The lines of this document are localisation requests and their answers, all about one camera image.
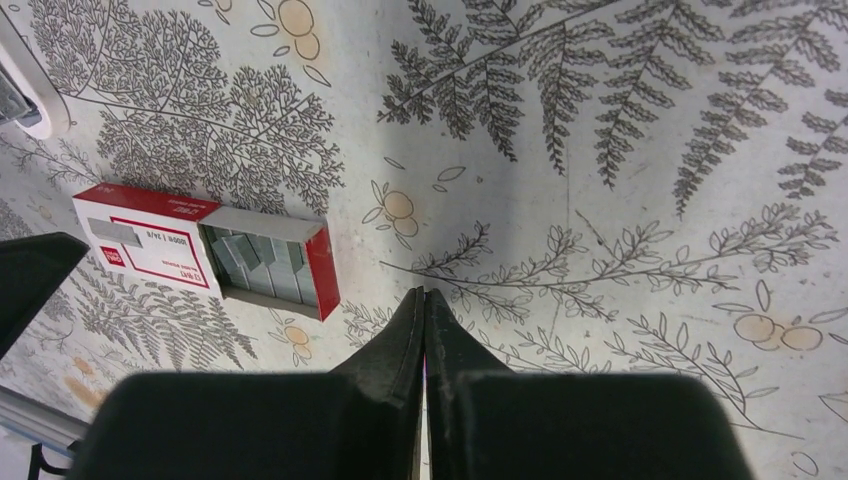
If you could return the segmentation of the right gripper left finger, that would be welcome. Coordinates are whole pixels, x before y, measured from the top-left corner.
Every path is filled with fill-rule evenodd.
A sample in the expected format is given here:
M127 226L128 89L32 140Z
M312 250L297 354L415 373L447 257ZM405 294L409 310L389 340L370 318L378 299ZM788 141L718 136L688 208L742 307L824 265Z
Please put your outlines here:
M107 397L72 479L414 479L420 472L421 288L323 373L130 376Z

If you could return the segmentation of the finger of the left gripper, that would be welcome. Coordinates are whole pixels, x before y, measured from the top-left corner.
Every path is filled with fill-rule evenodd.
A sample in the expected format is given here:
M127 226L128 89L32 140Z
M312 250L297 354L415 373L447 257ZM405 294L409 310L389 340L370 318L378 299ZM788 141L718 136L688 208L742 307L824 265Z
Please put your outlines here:
M55 232L1 243L1 353L6 354L89 246Z

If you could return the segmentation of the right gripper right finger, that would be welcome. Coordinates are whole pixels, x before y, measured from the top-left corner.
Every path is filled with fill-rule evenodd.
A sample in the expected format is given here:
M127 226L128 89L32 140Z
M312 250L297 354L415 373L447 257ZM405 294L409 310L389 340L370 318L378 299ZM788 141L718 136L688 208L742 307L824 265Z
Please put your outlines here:
M517 373L424 306L435 479L748 479L718 401L674 374Z

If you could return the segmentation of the pink stapler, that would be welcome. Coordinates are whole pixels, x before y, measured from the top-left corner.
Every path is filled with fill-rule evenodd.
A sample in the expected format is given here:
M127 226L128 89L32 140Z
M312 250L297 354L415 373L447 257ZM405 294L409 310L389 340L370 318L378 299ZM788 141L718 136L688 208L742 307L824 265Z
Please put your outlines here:
M1 11L1 124L44 140L71 127L67 106L7 14Z

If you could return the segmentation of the grey staple strip box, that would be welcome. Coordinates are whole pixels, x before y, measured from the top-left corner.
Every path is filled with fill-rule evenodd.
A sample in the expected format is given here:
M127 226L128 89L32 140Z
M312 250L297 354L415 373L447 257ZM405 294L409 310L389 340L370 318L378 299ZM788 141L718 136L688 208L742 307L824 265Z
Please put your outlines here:
M199 227L225 293L269 298L273 305L317 305L306 245L321 223L220 207Z

